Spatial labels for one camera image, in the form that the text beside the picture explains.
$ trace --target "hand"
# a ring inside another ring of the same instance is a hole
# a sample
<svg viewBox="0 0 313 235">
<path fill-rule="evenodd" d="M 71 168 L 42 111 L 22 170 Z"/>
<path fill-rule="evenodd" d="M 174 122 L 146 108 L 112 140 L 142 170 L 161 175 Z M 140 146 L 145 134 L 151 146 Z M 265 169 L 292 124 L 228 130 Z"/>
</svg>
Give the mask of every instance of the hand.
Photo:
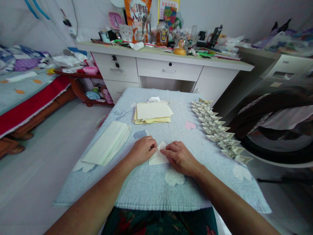
<svg viewBox="0 0 313 235">
<path fill-rule="evenodd" d="M 181 141 L 174 141 L 165 149 L 161 149 L 160 152 L 167 157 L 176 171 L 193 178 L 199 174 L 203 166 Z"/>
<path fill-rule="evenodd" d="M 136 167 L 148 161 L 156 151 L 157 141 L 151 135 L 145 136 L 134 143 L 125 158 Z"/>
</svg>

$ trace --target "hanger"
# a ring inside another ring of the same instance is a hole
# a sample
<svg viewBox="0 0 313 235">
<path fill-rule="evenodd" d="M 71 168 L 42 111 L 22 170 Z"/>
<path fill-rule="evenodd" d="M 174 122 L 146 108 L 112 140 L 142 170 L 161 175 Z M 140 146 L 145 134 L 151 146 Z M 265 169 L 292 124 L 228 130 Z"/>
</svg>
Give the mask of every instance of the hanger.
<svg viewBox="0 0 313 235">
<path fill-rule="evenodd" d="M 37 15 L 37 13 L 35 12 L 35 10 L 32 8 L 32 5 L 29 3 L 28 0 L 24 0 L 28 9 L 31 11 L 31 13 L 36 17 L 36 19 L 40 20 L 39 16 Z M 35 5 L 35 7 L 37 8 L 37 10 L 43 14 L 43 16 L 47 19 L 50 20 L 50 17 L 40 8 L 39 4 L 37 3 L 37 0 L 33 0 L 33 4 Z"/>
</svg>

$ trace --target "wall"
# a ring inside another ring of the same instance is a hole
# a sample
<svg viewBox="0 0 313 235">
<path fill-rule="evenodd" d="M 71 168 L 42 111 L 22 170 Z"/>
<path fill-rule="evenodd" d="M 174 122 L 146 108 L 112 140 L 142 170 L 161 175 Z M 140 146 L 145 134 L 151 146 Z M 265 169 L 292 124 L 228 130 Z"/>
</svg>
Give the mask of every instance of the wall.
<svg viewBox="0 0 313 235">
<path fill-rule="evenodd" d="M 0 0 L 0 43 L 24 44 L 37 50 L 59 53 L 74 46 L 54 0 L 37 0 L 52 18 L 35 19 L 24 0 Z M 73 26 L 76 26 L 71 0 L 59 0 Z M 108 12 L 117 10 L 109 0 L 74 0 L 81 40 L 98 38 L 99 28 L 109 25 Z M 250 42 L 267 36 L 278 21 L 279 26 L 292 18 L 290 28 L 313 27 L 312 0 L 181 0 L 184 27 L 198 25 L 198 31 L 213 30 L 223 24 L 223 34 L 245 35 Z M 157 0 L 153 0 L 152 26 L 157 25 Z"/>
</svg>

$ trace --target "floor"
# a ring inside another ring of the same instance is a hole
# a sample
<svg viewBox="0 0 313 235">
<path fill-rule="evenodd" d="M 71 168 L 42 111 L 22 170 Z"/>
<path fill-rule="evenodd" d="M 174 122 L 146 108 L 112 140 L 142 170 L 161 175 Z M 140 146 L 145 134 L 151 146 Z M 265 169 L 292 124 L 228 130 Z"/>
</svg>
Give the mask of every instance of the floor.
<svg viewBox="0 0 313 235">
<path fill-rule="evenodd" d="M 65 212 L 51 204 L 95 135 L 97 121 L 110 111 L 105 106 L 88 108 L 75 99 L 39 125 L 31 140 L 22 142 L 23 153 L 0 161 L 0 234 L 43 234 Z M 254 177 L 265 179 L 293 172 L 256 159 L 249 169 Z M 290 196 L 290 186 L 260 187 L 273 210 L 264 217 L 281 234 L 313 234 L 313 217 L 298 190 Z M 219 234 L 230 234 L 220 218 L 217 223 Z"/>
</svg>

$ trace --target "red bed skirt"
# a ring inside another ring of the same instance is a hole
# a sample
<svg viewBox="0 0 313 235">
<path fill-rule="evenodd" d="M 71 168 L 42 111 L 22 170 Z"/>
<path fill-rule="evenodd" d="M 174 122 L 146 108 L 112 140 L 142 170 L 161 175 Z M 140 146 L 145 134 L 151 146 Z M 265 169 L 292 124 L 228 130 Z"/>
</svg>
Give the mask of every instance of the red bed skirt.
<svg viewBox="0 0 313 235">
<path fill-rule="evenodd" d="M 59 76 L 40 92 L 0 116 L 0 138 L 27 123 L 69 87 L 67 76 Z"/>
</svg>

